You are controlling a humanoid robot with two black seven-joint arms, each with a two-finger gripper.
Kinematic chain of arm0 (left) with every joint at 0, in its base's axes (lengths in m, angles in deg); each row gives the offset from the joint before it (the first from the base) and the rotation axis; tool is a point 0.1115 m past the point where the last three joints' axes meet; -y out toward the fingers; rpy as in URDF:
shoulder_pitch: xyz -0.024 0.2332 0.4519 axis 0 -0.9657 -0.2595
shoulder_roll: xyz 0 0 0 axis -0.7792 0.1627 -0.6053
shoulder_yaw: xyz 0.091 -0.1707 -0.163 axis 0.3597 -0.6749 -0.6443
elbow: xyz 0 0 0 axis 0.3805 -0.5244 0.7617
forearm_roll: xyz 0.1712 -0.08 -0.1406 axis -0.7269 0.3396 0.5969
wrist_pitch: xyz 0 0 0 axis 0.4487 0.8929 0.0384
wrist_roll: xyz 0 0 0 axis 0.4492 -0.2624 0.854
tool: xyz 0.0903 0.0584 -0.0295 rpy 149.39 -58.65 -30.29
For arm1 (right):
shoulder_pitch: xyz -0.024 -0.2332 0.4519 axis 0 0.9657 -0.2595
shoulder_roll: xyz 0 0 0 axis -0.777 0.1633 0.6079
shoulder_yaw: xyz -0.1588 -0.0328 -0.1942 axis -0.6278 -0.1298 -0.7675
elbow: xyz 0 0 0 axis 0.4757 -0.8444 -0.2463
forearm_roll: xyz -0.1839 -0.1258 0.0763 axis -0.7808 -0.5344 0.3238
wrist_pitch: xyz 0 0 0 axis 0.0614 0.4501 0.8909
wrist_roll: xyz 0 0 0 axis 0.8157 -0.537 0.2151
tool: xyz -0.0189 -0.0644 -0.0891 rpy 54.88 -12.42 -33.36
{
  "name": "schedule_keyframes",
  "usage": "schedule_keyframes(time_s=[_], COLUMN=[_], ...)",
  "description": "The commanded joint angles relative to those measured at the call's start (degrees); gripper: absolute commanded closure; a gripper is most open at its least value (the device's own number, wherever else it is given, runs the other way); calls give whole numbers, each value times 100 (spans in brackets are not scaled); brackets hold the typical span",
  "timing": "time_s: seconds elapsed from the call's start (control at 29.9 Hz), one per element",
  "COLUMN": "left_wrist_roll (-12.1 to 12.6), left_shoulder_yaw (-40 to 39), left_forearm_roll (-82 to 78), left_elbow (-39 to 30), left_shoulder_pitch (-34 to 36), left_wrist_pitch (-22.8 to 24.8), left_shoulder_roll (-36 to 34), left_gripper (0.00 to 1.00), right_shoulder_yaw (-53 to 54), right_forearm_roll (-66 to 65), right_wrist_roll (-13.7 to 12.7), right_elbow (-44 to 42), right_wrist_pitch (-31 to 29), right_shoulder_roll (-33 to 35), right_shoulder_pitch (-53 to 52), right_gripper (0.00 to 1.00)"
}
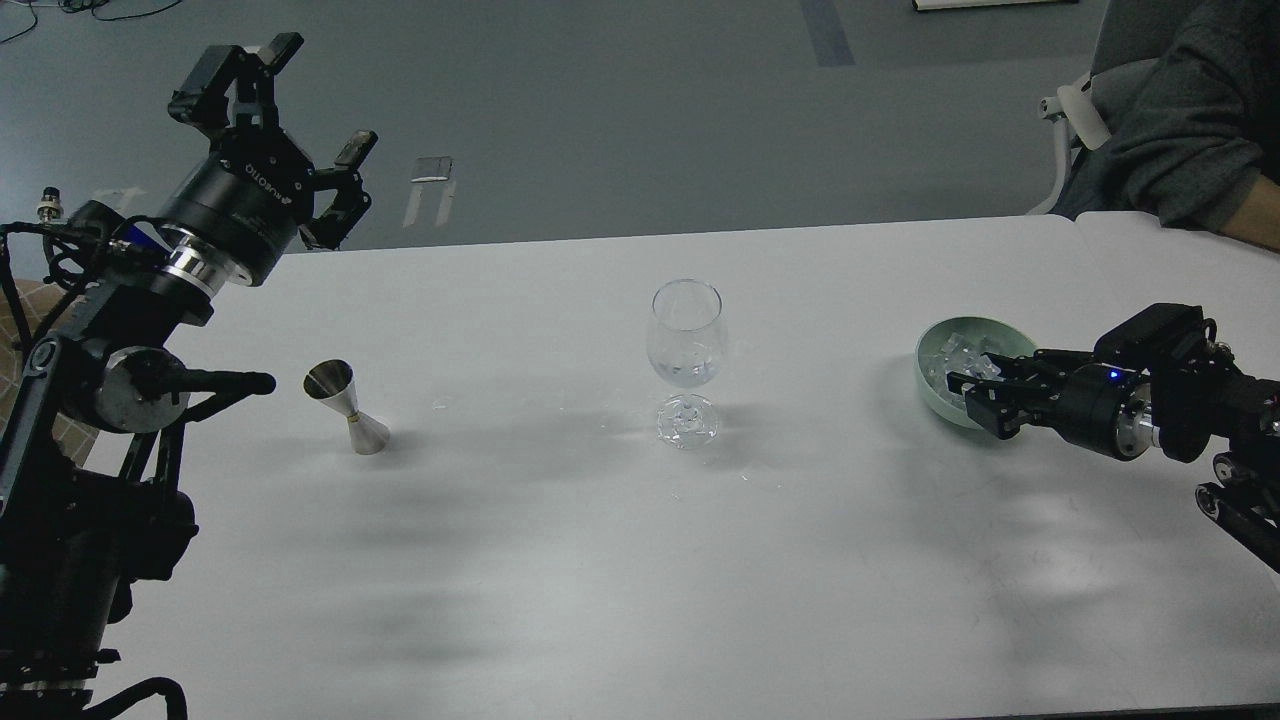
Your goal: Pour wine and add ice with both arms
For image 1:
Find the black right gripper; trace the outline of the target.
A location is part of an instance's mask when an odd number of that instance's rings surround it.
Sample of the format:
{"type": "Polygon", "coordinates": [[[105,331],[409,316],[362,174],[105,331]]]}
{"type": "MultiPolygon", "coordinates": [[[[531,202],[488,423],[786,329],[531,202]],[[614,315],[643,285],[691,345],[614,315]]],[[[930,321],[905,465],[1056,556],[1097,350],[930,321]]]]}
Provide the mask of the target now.
{"type": "Polygon", "coordinates": [[[1038,348],[986,357],[998,370],[996,378],[948,372],[946,386],[963,395],[968,416],[997,439],[1011,439],[1027,425],[1046,427],[1070,445],[1120,461],[1160,446],[1146,374],[1091,364],[1089,351],[1038,348]]]}

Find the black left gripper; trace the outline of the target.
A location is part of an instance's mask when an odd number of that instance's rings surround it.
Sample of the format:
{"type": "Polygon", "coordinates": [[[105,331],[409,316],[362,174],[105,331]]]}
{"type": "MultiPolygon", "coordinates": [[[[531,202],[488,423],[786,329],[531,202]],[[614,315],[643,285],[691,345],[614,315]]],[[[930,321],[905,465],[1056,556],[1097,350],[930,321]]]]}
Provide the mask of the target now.
{"type": "Polygon", "coordinates": [[[209,156],[160,210],[163,242],[219,251],[237,284],[261,286],[298,231],[308,250],[338,250],[372,205],[360,168],[375,131],[356,131],[332,168],[315,170],[280,127],[275,78],[303,44],[287,32],[256,49],[211,45],[166,106],[207,138],[209,156]],[[325,192],[330,204],[311,218],[314,195],[325,192]]]}

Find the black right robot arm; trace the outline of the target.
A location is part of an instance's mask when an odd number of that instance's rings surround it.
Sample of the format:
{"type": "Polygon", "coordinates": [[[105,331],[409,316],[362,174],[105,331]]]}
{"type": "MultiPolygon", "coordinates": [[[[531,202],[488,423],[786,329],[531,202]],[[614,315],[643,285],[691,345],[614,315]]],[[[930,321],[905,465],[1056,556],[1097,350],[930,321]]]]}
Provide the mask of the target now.
{"type": "Polygon", "coordinates": [[[1044,427],[1119,461],[1158,448],[1178,462],[1225,439],[1196,503],[1277,569],[1279,386],[1236,365],[1201,306],[1152,304],[1089,351],[984,354],[977,370],[950,370],[945,382],[966,416],[1000,439],[1044,427]]]}

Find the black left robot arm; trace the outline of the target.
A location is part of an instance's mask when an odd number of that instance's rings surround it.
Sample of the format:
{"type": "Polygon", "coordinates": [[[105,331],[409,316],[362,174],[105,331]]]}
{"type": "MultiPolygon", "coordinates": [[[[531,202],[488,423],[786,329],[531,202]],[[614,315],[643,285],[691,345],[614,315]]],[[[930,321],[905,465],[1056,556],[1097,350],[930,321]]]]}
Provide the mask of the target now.
{"type": "Polygon", "coordinates": [[[3,272],[18,368],[3,425],[3,716],[116,719],[159,697],[188,715],[173,679],[154,676],[93,702],[90,683],[120,655],[109,625],[137,582],[165,582],[197,534],[180,491],[189,425],[275,379],[193,369],[166,348],[200,327],[229,283],[260,286],[301,238],[334,250],[370,209],[360,168],[378,137],[355,133],[319,168],[282,128],[275,81],[303,45],[212,45],[173,94],[169,115],[209,141],[207,156],[155,217],[99,201],[65,215],[47,187],[33,223],[61,296],[28,316],[3,272]]]}

